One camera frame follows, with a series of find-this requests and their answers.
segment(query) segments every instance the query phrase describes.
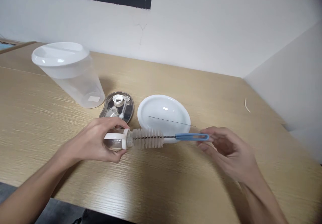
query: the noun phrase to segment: clear plastic container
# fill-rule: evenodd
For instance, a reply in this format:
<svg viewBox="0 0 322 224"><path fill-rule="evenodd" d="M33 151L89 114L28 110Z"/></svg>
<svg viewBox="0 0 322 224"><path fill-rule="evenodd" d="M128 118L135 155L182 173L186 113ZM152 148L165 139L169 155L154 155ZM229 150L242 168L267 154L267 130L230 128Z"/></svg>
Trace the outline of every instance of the clear plastic container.
<svg viewBox="0 0 322 224"><path fill-rule="evenodd" d="M112 128L105 135L103 142L111 150L128 149L133 146L132 132L128 128Z"/></svg>
<svg viewBox="0 0 322 224"><path fill-rule="evenodd" d="M73 42L40 46L32 61L84 108L95 108L105 99L88 49Z"/></svg>

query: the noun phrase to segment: stainless steel tray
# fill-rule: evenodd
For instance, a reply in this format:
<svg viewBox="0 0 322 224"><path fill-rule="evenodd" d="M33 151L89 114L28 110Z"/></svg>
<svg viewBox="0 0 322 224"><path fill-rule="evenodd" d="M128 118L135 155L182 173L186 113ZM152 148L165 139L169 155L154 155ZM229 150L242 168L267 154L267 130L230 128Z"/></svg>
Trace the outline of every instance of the stainless steel tray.
<svg viewBox="0 0 322 224"><path fill-rule="evenodd" d="M130 101L127 102L128 105L125 109L124 119L123 119L126 123L128 123L131 120L133 113L134 113L134 102L133 102L132 97L125 92L113 92L110 95L108 95L105 99L104 108L100 114L100 117L106 117L106 114L108 113L110 108L114 106L113 96L116 94L128 96L130 98ZM123 105L120 107L116 107L116 108L118 109L118 113L120 114L123 110Z"/></svg>

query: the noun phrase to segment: wood grain surface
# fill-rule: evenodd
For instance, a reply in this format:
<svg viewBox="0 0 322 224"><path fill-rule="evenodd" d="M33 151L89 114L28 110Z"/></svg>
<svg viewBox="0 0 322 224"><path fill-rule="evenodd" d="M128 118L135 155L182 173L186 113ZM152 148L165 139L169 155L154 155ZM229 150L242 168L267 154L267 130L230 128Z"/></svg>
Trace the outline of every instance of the wood grain surface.
<svg viewBox="0 0 322 224"><path fill-rule="evenodd" d="M35 43L0 55L0 181L19 186L103 105L84 109L31 62ZM169 95L198 131L226 126L254 149L290 223L314 223L322 168L281 126L283 120L240 78L91 53L104 92L129 93L137 110ZM203 105L195 101L206 96ZM249 113L244 107L247 97ZM130 121L138 128L136 113ZM130 150L119 164L86 161L65 176L55 198L135 223L238 223L245 199L194 143Z"/></svg>

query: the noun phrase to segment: brush bristles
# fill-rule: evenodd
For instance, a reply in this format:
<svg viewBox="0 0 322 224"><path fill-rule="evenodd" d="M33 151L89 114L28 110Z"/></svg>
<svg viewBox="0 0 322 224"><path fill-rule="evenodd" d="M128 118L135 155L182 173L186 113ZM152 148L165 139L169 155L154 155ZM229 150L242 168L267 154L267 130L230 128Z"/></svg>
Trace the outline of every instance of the brush bristles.
<svg viewBox="0 0 322 224"><path fill-rule="evenodd" d="M132 132L133 146L138 149L161 148L164 144L162 132L153 129L134 129Z"/></svg>

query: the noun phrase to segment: white container lid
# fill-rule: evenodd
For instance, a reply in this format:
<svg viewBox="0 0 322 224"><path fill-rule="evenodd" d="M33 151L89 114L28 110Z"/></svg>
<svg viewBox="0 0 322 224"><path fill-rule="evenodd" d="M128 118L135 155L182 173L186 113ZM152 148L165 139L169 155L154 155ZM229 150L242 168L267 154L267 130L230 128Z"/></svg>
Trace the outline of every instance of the white container lid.
<svg viewBox="0 0 322 224"><path fill-rule="evenodd" d="M152 95L144 99L138 108L141 128L161 131L164 136L190 131L190 117L184 106L172 97ZM175 138L165 138L165 143L176 143Z"/></svg>
<svg viewBox="0 0 322 224"><path fill-rule="evenodd" d="M40 67L57 67L81 61L89 54L89 50L81 44L57 42L38 47L31 58Z"/></svg>

